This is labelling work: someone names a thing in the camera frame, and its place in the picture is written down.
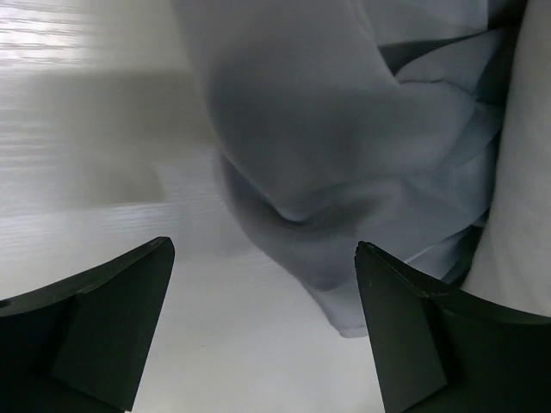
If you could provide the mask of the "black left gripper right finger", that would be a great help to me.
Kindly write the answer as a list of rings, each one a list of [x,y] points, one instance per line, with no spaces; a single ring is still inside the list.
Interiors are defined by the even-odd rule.
[[[549,411],[548,317],[475,297],[371,243],[355,265],[385,411]]]

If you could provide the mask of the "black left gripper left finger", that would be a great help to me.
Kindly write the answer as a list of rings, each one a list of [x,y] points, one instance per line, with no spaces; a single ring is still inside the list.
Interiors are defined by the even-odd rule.
[[[129,412],[174,264],[157,237],[1,302],[3,412]]]

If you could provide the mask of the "grey pillowcase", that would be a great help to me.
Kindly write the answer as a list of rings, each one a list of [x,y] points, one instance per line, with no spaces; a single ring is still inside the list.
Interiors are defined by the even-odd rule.
[[[176,1],[245,235],[343,337],[361,241],[442,279],[486,222],[523,1]]]

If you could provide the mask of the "white pillow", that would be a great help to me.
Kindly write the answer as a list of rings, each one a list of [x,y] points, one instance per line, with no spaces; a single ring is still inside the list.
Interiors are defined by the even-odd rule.
[[[463,288],[517,310],[550,313],[548,1],[530,1],[524,13],[492,207]]]

